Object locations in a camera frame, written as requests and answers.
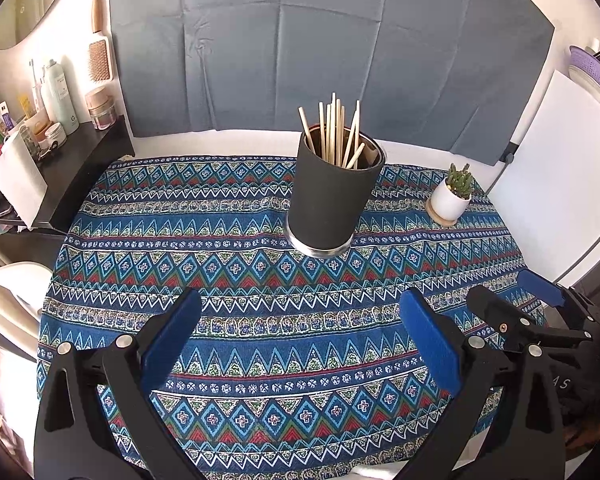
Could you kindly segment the black cylindrical utensil holder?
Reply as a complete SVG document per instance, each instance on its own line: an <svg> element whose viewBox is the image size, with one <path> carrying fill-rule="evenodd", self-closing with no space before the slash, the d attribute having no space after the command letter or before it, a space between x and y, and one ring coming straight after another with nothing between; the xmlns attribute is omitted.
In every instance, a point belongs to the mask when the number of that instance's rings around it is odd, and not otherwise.
<svg viewBox="0 0 600 480"><path fill-rule="evenodd" d="M285 231L291 245L303 255L329 258L350 247L367 201L372 195L386 153L365 134L365 144L355 168L325 162L302 136L292 181Z"/></svg>

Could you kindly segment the white foam board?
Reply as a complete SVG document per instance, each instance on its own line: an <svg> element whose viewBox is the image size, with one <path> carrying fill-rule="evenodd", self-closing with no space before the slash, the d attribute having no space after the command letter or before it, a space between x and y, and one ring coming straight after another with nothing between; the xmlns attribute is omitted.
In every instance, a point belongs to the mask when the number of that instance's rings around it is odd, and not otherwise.
<svg viewBox="0 0 600 480"><path fill-rule="evenodd" d="M583 278L600 261L600 103L554 73L489 196L532 271Z"/></svg>

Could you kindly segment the round wooden coaster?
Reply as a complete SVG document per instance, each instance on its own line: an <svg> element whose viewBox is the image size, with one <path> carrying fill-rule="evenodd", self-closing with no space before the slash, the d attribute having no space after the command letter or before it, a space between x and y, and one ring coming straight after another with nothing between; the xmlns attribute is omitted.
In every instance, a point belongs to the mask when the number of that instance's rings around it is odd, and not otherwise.
<svg viewBox="0 0 600 480"><path fill-rule="evenodd" d="M437 224L440 224L440 226L446 226L447 228L450 228L451 226L455 226L457 224L456 219L446 220L445 218L440 217L434 211L434 208L432 208L430 200L426 200L425 210L427 211L427 214L429 214L429 217L431 218L431 220L436 222Z"/></svg>

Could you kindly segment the white potted cactus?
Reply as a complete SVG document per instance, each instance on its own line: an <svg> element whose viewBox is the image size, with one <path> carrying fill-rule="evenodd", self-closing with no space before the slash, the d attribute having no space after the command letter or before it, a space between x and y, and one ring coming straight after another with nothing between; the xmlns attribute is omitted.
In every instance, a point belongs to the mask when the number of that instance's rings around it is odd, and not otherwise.
<svg viewBox="0 0 600 480"><path fill-rule="evenodd" d="M458 220L464 214L474 192L475 179L466 164L462 169L451 164L445 177L430 196L434 211L446 220Z"/></svg>

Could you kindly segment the blue patterned tablecloth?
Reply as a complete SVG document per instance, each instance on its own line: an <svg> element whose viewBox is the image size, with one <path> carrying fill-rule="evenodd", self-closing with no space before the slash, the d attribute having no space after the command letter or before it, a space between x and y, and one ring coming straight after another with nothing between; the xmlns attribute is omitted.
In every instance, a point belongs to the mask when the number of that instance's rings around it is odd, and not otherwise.
<svg viewBox="0 0 600 480"><path fill-rule="evenodd" d="M151 402L211 479L328 479L411 457L449 402L400 321L418 288L468 335L501 337L472 286L542 321L517 285L521 252L477 192L452 228L425 203L439 170L388 165L350 248L317 259L285 236L287 157L181 156L111 164L59 249L42 307L38 376L58 344L105 347L183 289L201 319Z"/></svg>

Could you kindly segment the white chair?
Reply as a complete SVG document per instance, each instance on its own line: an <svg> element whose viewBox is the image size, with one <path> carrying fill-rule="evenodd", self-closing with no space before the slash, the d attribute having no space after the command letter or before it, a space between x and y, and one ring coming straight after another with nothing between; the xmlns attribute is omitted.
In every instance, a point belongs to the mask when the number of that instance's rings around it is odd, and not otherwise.
<svg viewBox="0 0 600 480"><path fill-rule="evenodd" d="M41 311L51 278L52 271L37 262L0 266L0 349L36 361Z"/></svg>

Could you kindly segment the black side shelf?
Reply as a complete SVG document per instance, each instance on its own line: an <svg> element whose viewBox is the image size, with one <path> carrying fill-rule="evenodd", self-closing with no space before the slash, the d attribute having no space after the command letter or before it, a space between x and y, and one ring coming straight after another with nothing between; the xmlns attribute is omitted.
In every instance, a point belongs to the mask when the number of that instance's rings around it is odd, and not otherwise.
<svg viewBox="0 0 600 480"><path fill-rule="evenodd" d="M124 155L134 155L123 115L106 130L81 124L66 143L42 161L47 191L33 229L66 234L100 175Z"/></svg>

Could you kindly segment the wooden chopstick in holder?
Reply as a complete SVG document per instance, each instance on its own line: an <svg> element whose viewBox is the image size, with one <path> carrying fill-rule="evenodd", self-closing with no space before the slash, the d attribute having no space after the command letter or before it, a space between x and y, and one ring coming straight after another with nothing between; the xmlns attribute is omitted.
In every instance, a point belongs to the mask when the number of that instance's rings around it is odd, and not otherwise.
<svg viewBox="0 0 600 480"><path fill-rule="evenodd" d="M311 152L315 154L313 138L311 136L311 129L309 128L308 121L306 120L306 112L304 111L302 106L298 107L298 114L302 123L302 131L304 133L304 136L306 137L306 144L308 144L308 148L311 150Z"/></svg>
<svg viewBox="0 0 600 480"><path fill-rule="evenodd" d="M330 126L332 125L332 118L330 113L332 112L332 104L326 105L325 112L325 159L326 162L332 163L332 149L330 148Z"/></svg>
<svg viewBox="0 0 600 480"><path fill-rule="evenodd" d="M332 92L332 102L329 105L329 161L334 166L337 162L336 155L336 125L337 125L338 106L336 92Z"/></svg>
<svg viewBox="0 0 600 480"><path fill-rule="evenodd" d="M358 109L355 110L354 114L353 114L353 118L352 118L352 122L349 128L349 133L347 136L347 143L346 143L346 148L344 149L344 153L342 156L342 164L341 167L347 167L348 161L349 161L349 157L350 157L350 151L351 151L351 146L353 144L353 139L354 139L354 134L355 134L355 129L358 126Z"/></svg>
<svg viewBox="0 0 600 480"><path fill-rule="evenodd" d="M326 134L325 134L325 107L321 101L318 103L318 119L320 120L321 158L327 162Z"/></svg>
<svg viewBox="0 0 600 480"><path fill-rule="evenodd" d="M365 148L365 144L364 143L361 143L358 146L358 148L356 149L356 151L352 155L351 159L347 163L347 166L346 166L347 169L353 169L356 166L356 164L358 163L358 159L360 158L361 154L364 151L364 148Z"/></svg>
<svg viewBox="0 0 600 480"><path fill-rule="evenodd" d="M358 130L360 130L360 115L361 115L361 103L360 100L356 100L355 109L358 109L358 126L355 129L354 139L353 139L353 154L360 145L360 140L358 140Z"/></svg>

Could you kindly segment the purple bowl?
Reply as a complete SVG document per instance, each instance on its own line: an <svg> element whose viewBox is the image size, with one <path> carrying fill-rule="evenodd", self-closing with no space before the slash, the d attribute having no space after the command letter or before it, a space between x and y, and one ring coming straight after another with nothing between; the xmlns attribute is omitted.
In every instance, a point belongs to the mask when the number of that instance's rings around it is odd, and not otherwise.
<svg viewBox="0 0 600 480"><path fill-rule="evenodd" d="M569 54L569 78L600 103L600 61L577 46Z"/></svg>

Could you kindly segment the white box on shelf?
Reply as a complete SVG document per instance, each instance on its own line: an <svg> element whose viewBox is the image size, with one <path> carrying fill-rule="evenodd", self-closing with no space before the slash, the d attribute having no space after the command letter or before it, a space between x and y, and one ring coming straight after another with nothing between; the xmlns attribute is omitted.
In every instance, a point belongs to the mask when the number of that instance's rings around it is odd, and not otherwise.
<svg viewBox="0 0 600 480"><path fill-rule="evenodd" d="M20 132L11 134L0 156L0 191L30 230L41 209L47 184Z"/></svg>

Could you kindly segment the grey-blue fabric backdrop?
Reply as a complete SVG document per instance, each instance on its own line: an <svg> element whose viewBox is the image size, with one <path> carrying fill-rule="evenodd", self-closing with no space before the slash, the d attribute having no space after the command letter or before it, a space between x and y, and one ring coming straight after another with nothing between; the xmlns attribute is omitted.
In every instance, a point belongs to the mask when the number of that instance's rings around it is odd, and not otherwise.
<svg viewBox="0 0 600 480"><path fill-rule="evenodd" d="M338 98L376 139L497 162L550 50L531 0L109 0L137 136L296 130Z"/></svg>

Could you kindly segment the pink lidded jar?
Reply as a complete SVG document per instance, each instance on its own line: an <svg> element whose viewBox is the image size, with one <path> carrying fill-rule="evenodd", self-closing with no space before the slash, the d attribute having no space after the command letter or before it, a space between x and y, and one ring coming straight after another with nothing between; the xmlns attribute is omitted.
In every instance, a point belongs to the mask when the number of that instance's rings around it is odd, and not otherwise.
<svg viewBox="0 0 600 480"><path fill-rule="evenodd" d="M114 98L106 87L98 87L85 95L85 103L92 124L96 130L110 128L117 121L117 111Z"/></svg>

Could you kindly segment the wooden hairbrush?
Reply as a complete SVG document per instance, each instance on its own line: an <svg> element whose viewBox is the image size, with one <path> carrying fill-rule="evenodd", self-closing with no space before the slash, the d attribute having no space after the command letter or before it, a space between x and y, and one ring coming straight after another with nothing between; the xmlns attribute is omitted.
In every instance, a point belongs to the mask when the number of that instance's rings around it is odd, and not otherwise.
<svg viewBox="0 0 600 480"><path fill-rule="evenodd" d="M91 24L92 39L87 47L87 68L90 81L94 84L104 84L112 79L109 39L104 34L104 0L92 0Z"/></svg>

